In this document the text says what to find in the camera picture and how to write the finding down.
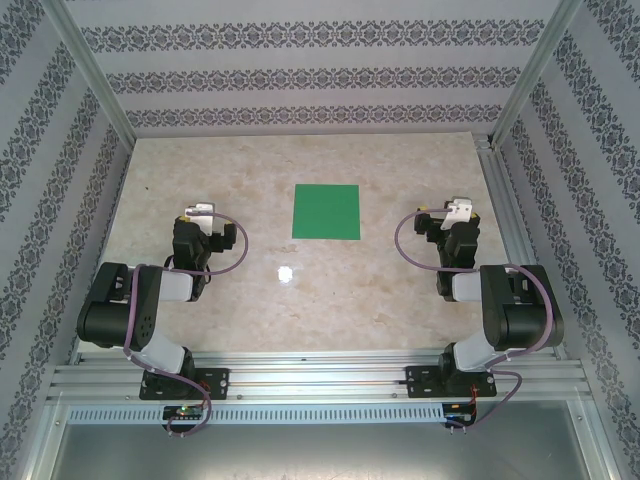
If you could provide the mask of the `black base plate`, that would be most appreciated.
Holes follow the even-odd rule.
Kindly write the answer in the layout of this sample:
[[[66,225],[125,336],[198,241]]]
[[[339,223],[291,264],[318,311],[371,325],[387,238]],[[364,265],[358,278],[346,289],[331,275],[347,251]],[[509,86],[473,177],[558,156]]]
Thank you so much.
[[[438,366],[407,366],[404,384],[409,398],[493,398],[497,395],[494,377],[487,372],[444,373]]]
[[[230,371],[222,368],[196,368],[190,379],[209,393],[212,400],[225,400]],[[202,400],[203,394],[182,381],[144,372],[139,390],[140,400]]]

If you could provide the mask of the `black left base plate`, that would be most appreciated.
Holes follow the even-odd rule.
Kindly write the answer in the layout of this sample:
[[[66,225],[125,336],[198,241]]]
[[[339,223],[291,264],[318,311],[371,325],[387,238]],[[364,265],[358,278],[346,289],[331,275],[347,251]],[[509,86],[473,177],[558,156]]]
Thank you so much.
[[[209,393],[212,400],[225,400],[230,371],[222,368],[196,368],[190,379]],[[144,372],[139,390],[140,400],[202,400],[203,394],[182,381]]]

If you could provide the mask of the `circuit board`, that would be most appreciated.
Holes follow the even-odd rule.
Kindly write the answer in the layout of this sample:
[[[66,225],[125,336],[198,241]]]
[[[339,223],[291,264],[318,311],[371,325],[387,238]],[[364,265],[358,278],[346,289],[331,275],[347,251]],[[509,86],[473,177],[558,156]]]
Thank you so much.
[[[475,404],[444,404],[444,418],[447,422],[471,425],[476,420],[477,409]]]
[[[186,420],[196,421],[203,417],[203,408],[197,405],[172,405],[165,406],[162,418],[164,421],[169,420]]]

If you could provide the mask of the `left circuit board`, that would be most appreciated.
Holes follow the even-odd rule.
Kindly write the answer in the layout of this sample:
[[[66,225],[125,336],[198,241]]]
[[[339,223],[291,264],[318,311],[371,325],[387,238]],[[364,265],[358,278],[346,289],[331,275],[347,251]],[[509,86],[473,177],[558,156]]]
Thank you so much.
[[[172,405],[165,406],[162,418],[164,421],[169,420],[186,420],[196,421],[203,417],[203,408],[197,405]]]

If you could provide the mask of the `green paper sheet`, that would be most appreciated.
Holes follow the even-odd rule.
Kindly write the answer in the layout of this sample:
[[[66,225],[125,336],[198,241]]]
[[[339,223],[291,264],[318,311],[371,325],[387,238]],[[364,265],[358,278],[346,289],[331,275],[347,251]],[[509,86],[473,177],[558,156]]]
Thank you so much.
[[[297,184],[292,223],[294,239],[361,239],[358,185]]]

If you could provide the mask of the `aluminium frame post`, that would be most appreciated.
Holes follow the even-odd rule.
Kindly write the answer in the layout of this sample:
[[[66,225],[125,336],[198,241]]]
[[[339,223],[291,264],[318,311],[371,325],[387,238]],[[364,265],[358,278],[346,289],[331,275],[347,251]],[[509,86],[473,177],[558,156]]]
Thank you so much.
[[[583,0],[559,0],[492,130],[490,143],[494,149],[504,143],[512,124],[582,3]]]
[[[66,6],[66,2],[64,0],[39,1],[88,86],[104,109],[119,139],[123,142],[126,150],[132,153],[137,139],[134,129],[81,29]]]

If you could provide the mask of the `aluminium side rail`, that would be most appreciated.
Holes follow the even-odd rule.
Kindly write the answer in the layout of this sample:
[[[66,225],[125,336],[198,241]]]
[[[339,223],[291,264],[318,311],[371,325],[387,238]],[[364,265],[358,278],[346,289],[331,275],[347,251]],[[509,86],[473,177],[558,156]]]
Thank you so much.
[[[474,145],[484,175],[491,203],[491,220],[484,221],[488,233],[480,240],[480,263],[509,263],[521,268],[531,267],[532,274],[543,284],[545,293],[557,307],[544,269],[538,265],[531,241],[528,239],[524,220],[515,193],[509,184],[501,157],[490,145],[487,135],[474,135]]]

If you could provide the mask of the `aluminium mounting rail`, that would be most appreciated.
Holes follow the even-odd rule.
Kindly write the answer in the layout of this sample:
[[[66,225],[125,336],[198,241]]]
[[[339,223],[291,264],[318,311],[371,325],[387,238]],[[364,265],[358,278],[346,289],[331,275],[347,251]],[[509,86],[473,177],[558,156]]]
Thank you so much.
[[[230,372],[230,404],[406,403],[404,370],[437,362],[436,349],[220,353],[197,352],[199,367]],[[592,396],[583,366],[544,349],[503,363],[519,373],[517,401],[581,400]],[[136,404],[142,371],[118,350],[80,353],[53,370],[49,404]]]

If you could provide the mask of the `grey metal sheet panel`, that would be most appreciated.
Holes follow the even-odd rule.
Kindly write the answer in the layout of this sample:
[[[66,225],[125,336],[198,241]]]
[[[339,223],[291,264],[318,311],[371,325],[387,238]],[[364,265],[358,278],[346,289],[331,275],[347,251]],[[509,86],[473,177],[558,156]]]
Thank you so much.
[[[566,435],[447,433],[430,424],[72,425],[52,480],[591,480]]]

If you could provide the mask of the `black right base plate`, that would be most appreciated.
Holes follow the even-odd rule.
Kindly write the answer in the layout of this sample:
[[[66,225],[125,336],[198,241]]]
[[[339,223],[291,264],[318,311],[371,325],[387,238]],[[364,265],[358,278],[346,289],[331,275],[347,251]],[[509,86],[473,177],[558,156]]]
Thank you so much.
[[[407,366],[404,384],[409,398],[493,398],[497,395],[494,377],[487,372],[444,373],[438,366]]]

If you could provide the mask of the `right circuit board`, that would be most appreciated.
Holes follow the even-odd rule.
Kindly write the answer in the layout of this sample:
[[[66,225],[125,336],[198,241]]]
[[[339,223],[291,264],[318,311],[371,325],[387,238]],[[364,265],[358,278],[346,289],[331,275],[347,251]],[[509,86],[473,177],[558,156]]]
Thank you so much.
[[[476,420],[477,409],[475,404],[444,404],[444,418],[447,422],[471,425]]]

